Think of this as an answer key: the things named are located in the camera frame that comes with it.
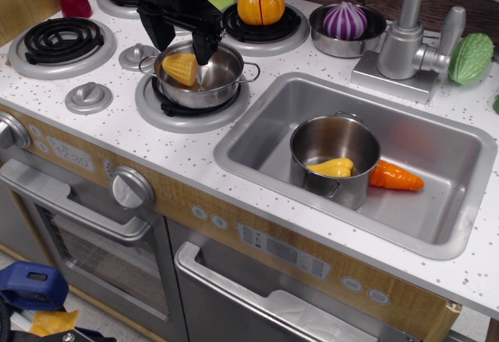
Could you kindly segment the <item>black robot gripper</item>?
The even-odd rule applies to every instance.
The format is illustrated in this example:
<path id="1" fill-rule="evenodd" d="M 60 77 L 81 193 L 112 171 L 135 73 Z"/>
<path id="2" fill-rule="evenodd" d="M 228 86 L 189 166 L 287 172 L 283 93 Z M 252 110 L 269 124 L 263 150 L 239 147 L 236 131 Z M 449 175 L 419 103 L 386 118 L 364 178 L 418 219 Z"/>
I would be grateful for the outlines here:
<path id="1" fill-rule="evenodd" d="M 136 0 L 137 12 L 153 45 L 164 51 L 175 27 L 192 32 L 198 65 L 206 65 L 222 39 L 221 11 L 208 0 Z"/>

